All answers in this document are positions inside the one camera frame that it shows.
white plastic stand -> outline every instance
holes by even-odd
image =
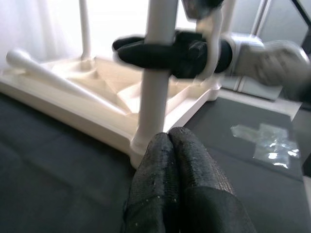
[[[172,43],[177,2],[150,0],[147,43]],[[156,133],[183,126],[206,101],[217,99],[221,86],[92,59],[86,9],[80,0],[81,58],[38,64],[11,51],[7,61],[14,69],[0,75],[0,91],[123,151],[137,168]]]

white curtain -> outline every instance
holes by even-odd
[[[92,53],[111,58],[112,42],[145,34],[148,0],[89,0]],[[39,61],[82,53],[78,0],[0,0],[0,69],[8,50],[20,47]],[[194,29],[179,4],[177,26]]]

white tripod base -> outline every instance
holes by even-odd
[[[128,154],[137,168],[145,149],[132,151],[130,142],[138,127],[142,71],[101,58],[91,63],[90,71],[81,71],[80,59],[43,66],[96,94],[124,114],[21,69],[2,73],[0,91]],[[221,86],[212,83],[211,86],[171,78],[163,131],[184,126],[206,101],[216,100]]]

clear tape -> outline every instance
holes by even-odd
[[[288,139],[286,129],[261,124],[258,131],[243,125],[233,126],[231,131],[235,137],[256,144],[254,159],[289,169],[290,157],[299,158],[298,146]]]

gray table surface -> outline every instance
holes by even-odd
[[[254,160],[255,145],[230,130],[261,123],[294,140],[288,116],[225,99],[206,103],[186,127],[223,168],[259,233],[311,232],[299,160],[288,170]],[[134,172],[121,152],[0,95],[0,232],[119,232]]]

